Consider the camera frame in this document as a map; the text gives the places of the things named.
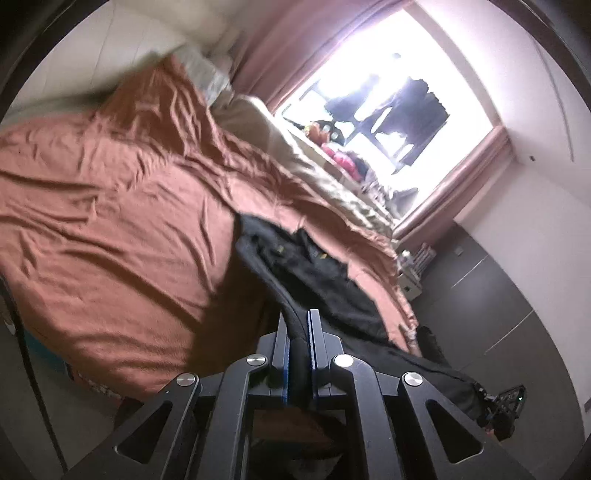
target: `pink garment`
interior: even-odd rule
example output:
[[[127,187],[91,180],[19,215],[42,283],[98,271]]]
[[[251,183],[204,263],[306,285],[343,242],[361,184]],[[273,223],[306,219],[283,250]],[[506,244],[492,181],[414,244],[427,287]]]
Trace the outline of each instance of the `pink garment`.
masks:
[[[359,172],[357,170],[357,166],[355,166],[355,162],[353,162],[353,160],[351,160],[350,157],[346,153],[343,153],[343,152],[335,153],[335,155],[333,156],[333,160],[341,168],[343,168],[349,175],[351,175],[351,178],[354,179],[354,181],[363,180],[363,178],[361,177],[361,175],[359,174]]]

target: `pillow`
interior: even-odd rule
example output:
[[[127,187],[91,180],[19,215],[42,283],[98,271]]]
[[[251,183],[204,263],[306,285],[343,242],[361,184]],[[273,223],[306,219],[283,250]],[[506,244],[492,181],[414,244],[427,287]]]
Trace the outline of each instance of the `pillow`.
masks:
[[[394,225],[343,187],[316,162],[307,158],[290,133],[258,98],[236,95],[227,105],[212,109],[217,124],[272,156],[302,179],[351,223],[392,239]]]
[[[198,46],[186,43],[174,50],[173,54],[183,64],[195,87],[201,91],[207,106],[211,106],[230,84],[227,74],[205,58]]]

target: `white wall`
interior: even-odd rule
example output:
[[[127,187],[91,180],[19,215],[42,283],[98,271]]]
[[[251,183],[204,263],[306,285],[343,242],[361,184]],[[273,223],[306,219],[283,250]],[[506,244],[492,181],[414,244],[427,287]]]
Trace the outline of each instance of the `white wall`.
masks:
[[[488,0],[419,0],[419,4],[474,67],[509,131],[518,159],[591,206],[587,134],[591,113],[554,60]]]
[[[204,51],[216,47],[225,52],[238,36],[230,17],[242,4],[243,0],[107,2],[47,55],[11,109],[109,91],[130,70],[188,41]]]
[[[474,67],[520,162],[456,220],[538,313],[583,411],[591,397],[591,113],[556,62],[488,0],[419,4]],[[589,434],[591,415],[582,414]]]

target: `silver screw head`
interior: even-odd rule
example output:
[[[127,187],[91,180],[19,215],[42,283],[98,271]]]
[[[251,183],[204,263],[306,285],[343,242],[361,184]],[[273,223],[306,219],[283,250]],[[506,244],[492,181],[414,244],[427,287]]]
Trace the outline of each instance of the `silver screw head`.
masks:
[[[423,378],[415,372],[409,372],[404,374],[404,381],[411,387],[418,387],[423,383]]]
[[[181,387],[188,387],[189,385],[193,385],[197,381],[197,377],[193,374],[180,374],[177,377],[177,383]]]
[[[342,368],[347,368],[353,365],[353,357],[342,353],[335,357],[335,364]]]
[[[260,367],[261,365],[265,364],[266,361],[267,357],[265,355],[261,355],[260,353],[249,355],[246,359],[246,363],[251,367]]]

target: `window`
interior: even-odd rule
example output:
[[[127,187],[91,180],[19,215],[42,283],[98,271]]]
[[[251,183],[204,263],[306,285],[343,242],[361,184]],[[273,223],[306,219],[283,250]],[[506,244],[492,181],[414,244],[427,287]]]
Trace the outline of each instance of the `window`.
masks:
[[[449,117],[437,124],[424,145],[418,145],[418,156],[409,167],[400,161],[406,161],[405,156],[417,147],[403,132],[390,131],[393,127],[384,128],[382,123],[391,120],[393,103],[389,101],[397,94],[400,97],[401,89],[410,81],[426,82],[429,94],[439,100]],[[331,100],[360,90],[363,94],[357,100],[361,99],[361,104],[352,102],[355,111],[344,113],[343,118],[329,113]],[[404,11],[345,43],[279,108],[277,115],[300,125],[334,121],[345,138],[344,149],[363,157],[382,184],[395,190],[419,189],[414,206],[492,128],[450,59]]]

